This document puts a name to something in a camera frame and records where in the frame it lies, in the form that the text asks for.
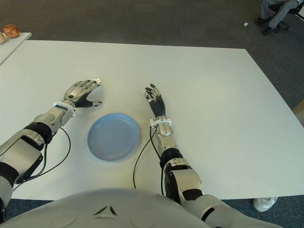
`robot forearm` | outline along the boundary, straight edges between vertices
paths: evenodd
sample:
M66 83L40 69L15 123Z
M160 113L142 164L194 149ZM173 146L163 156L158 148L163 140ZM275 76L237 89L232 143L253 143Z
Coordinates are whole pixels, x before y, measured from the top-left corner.
M38 115L28 126L18 131L0 146L0 203L6 207L13 185L27 180L39 166L41 150L49 144L59 127L75 114L75 107L98 106L87 96L100 84L97 81L74 83L65 93L63 102L54 103L48 112Z
M55 106L0 146L0 196L4 206L10 200L13 185L31 176L43 159L40 151L72 114L69 109Z
M221 228L281 228L243 215L214 196L203 195L203 186L198 174L191 168L180 153L174 138L171 120L166 117L165 105L158 89L146 88L145 97L156 116L150 120L155 127L160 166L164 171L166 196L181 204L210 227Z

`white table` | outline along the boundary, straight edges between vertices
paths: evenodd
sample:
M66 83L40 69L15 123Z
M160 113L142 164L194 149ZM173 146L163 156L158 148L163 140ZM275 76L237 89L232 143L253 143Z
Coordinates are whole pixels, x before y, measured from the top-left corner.
M304 129L244 49L165 47L64 41L26 41L1 67L0 142L62 99L78 80L101 78L104 105L80 110L64 128L67 160L21 186L19 199L56 200L97 188L133 187L135 159L148 140L152 111L144 88L158 86L173 120L175 140L201 177L205 194L220 199L304 194ZM133 117L138 151L105 162L88 150L91 125L108 113ZM47 168L66 154L58 131ZM152 146L136 172L138 188L160 192Z
M9 38L3 33L5 42L0 45L0 65L23 43L29 39L32 34L29 32L21 32L16 38Z

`person's leg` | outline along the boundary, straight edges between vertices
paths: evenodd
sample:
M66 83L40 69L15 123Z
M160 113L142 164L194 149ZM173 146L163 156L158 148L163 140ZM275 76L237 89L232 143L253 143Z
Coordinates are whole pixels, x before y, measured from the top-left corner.
M261 19L266 20L270 17L269 15L269 6L275 4L283 4L282 1L279 0L262 0L261 4Z
M274 4L283 4L283 2L280 0L262 0L261 16L256 19L255 21L256 25L261 26L268 23L271 20L268 7Z
M284 17L287 15L289 10L296 8L298 5L299 2L297 0L285 1L285 3L281 6L278 13L271 19L268 26L271 29L274 29L278 25L278 23L280 23L280 21L284 19Z

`gray carpet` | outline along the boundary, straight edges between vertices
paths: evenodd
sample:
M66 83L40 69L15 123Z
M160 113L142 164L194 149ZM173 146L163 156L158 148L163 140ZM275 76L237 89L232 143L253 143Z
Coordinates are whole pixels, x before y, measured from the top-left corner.
M304 22L288 15L288 32L262 36L254 24L258 0L0 0L0 6L0 27L15 24L31 39L245 48L290 108L304 99ZM249 199L227 202L258 219L304 227L303 196L279 198L265 213ZM42 203L12 200L9 217Z

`black joint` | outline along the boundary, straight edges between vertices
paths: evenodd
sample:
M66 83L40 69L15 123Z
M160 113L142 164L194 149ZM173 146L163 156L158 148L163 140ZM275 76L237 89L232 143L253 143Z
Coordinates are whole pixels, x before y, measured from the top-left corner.
M182 195L185 200L196 200L198 197L203 196L203 193L199 189L189 189L183 191Z
M49 144L53 139L52 130L45 123L32 122L28 126L26 126L24 129L29 129L34 132L37 132L43 138L45 144Z
M207 217L214 211L214 208L209 208L205 214L203 214L203 216L201 217L202 221L205 221L207 219Z
M178 192L178 186L175 179L175 176L172 172L168 172L165 174L165 190L166 196L177 203L180 203L180 197Z
M171 159L174 158L183 158L182 154L180 151L176 148L169 148L166 149L162 154L161 154L161 161L160 161L160 166L163 169L165 164L170 161Z
M0 224L5 222L6 210L3 200L0 198Z
M0 162L0 176L7 179L10 185L13 187L19 173L7 163Z

